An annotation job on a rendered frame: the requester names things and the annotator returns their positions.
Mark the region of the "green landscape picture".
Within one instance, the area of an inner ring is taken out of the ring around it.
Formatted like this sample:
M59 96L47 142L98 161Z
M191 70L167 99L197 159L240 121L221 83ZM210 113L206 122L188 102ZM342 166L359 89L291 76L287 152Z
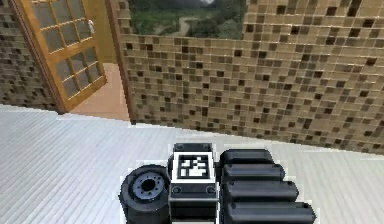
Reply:
M241 39L246 0L129 0L135 34Z

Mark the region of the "wooden glass-paned room door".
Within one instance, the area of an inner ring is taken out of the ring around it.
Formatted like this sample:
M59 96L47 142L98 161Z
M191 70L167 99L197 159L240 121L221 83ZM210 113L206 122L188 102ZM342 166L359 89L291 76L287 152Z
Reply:
M67 113L107 83L83 0L10 0L55 110Z

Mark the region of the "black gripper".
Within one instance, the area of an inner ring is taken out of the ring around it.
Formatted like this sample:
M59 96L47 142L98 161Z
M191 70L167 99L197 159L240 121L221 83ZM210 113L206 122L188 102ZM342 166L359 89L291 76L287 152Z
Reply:
M119 193L126 224L169 224L167 169L144 165L126 176Z

